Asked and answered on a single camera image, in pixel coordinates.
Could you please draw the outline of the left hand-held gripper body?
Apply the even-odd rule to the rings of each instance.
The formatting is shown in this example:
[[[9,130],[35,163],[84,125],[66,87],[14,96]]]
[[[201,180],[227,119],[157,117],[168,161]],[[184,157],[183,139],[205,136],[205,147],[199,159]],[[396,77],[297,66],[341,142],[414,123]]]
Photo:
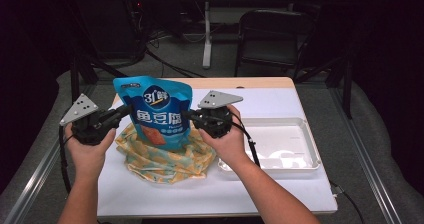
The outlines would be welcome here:
[[[98,145],[111,128],[105,126],[109,110],[100,109],[88,96],[81,94],[59,122],[72,124],[73,136],[84,145]]]

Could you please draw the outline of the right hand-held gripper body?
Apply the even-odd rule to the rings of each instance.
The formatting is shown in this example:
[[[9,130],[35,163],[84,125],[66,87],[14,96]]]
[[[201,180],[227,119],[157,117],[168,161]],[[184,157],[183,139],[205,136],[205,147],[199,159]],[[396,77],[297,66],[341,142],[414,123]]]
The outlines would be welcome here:
[[[243,98],[238,95],[209,91],[198,104],[197,111],[201,113],[197,117],[200,121],[200,127],[212,138],[220,138],[226,135],[232,126],[232,114],[228,105],[241,102]]]

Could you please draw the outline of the blue snack packet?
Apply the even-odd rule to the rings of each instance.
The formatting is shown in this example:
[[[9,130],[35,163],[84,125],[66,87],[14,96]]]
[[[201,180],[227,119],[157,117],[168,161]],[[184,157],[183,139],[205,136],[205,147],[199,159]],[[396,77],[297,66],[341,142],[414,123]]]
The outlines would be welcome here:
[[[192,102],[192,88],[185,83],[150,76],[115,78],[114,88],[130,114],[139,138],[163,150],[179,150],[188,143],[190,121],[182,112]]]

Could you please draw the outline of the fruit print cloth bag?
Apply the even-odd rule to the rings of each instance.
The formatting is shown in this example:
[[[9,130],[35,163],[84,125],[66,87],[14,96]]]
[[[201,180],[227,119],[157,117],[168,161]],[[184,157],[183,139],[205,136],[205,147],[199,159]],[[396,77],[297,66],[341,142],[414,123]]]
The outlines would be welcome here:
[[[216,158],[212,147],[203,142],[192,126],[188,143],[177,151],[162,150],[138,137],[129,124],[115,139],[125,156],[127,169],[139,178],[159,184],[174,184],[190,178],[205,178]]]

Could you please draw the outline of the person's left hand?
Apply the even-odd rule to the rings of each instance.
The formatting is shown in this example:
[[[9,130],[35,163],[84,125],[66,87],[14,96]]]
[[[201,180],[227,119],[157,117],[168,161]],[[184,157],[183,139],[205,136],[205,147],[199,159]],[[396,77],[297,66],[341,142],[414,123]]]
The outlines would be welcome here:
[[[106,151],[114,141],[116,130],[108,131],[104,139],[94,146],[81,144],[72,136],[72,125],[65,128],[68,138],[67,148],[71,154],[75,166],[75,182],[97,182],[106,159]]]

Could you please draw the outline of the person's right hand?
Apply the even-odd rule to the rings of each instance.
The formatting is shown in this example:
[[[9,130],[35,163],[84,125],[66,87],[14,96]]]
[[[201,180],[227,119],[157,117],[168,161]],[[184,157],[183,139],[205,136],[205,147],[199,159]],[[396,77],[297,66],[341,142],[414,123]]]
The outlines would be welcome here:
[[[199,130],[203,141],[211,146],[219,158],[221,158],[236,174],[258,168],[248,157],[244,147],[244,133],[236,126],[221,138],[212,138],[203,129]]]

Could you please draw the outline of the black metal stand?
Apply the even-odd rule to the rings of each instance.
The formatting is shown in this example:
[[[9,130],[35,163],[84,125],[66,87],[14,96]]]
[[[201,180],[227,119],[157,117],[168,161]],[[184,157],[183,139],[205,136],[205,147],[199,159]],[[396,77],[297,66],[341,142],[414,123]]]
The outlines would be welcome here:
[[[87,87],[88,95],[91,95],[93,86],[99,81],[99,77],[94,71],[95,68],[102,69],[114,77],[125,77],[125,74],[109,66],[108,64],[88,55],[76,55],[70,63],[70,79],[72,100],[76,101],[82,94],[80,90],[80,80],[83,80]]]
[[[336,57],[326,64],[315,67],[306,74],[301,75],[295,79],[296,83],[303,83],[310,78],[318,75],[325,69],[330,69],[330,74],[325,80],[325,85],[328,88],[336,88],[340,81],[343,81],[343,96],[342,96],[342,110],[344,111],[348,119],[352,118],[351,114],[351,89],[352,89],[352,63],[353,58],[351,56]]]

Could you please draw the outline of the white plastic tray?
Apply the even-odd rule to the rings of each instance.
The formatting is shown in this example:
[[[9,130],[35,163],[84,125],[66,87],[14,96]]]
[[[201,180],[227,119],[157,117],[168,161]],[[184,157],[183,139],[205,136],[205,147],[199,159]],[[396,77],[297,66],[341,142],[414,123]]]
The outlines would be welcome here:
[[[261,168],[270,175],[310,173],[322,164],[305,119],[245,118]]]

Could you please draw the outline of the black equipment cabinet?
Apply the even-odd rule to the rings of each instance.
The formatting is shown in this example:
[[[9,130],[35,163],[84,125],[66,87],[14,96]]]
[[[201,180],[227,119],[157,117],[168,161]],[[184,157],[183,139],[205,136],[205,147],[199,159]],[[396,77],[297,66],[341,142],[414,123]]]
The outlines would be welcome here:
[[[100,59],[144,58],[133,18],[123,0],[83,0],[80,2],[89,38]]]

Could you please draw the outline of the white desk leg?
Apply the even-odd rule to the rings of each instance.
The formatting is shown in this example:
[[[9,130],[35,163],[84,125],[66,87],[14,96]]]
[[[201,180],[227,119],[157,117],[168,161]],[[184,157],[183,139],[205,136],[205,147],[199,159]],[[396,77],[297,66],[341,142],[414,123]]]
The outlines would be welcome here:
[[[202,67],[204,69],[209,69],[211,67],[212,43],[211,43],[211,37],[210,37],[210,34],[211,34],[210,7],[208,2],[205,3],[205,7],[204,7],[204,22],[205,22],[205,44],[204,44]]]

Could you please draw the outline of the white table mat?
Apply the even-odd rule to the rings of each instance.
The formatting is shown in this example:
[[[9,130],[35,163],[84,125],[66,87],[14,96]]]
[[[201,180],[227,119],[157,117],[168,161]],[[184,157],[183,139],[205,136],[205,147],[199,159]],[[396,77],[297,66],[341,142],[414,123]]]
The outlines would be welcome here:
[[[226,89],[243,101],[236,105],[245,118],[302,118],[307,121],[294,88]],[[205,178],[175,184],[143,180],[124,165],[125,156],[113,144],[99,179],[101,217],[218,217],[258,214],[242,182],[219,159]],[[330,214],[338,209],[323,164],[310,173],[270,175],[310,211]]]

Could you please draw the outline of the aluminium floor rail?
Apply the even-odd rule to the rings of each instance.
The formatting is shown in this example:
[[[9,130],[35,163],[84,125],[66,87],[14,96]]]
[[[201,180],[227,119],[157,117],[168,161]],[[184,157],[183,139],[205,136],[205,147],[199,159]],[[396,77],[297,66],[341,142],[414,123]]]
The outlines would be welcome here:
[[[402,224],[401,218],[393,205],[393,202],[383,184],[374,163],[368,154],[368,151],[364,145],[363,140],[353,122],[352,118],[349,118],[345,113],[342,105],[342,96],[339,91],[335,88],[328,89],[336,109],[341,117],[344,125],[346,126],[352,142],[353,148],[356,152],[356,156],[361,165],[361,168],[366,176],[366,179],[370,185],[375,200],[377,201],[380,210],[386,220],[387,224]]]
[[[67,198],[60,170],[58,123],[71,99],[70,85],[61,85],[28,154],[0,195],[0,224],[56,223]]]

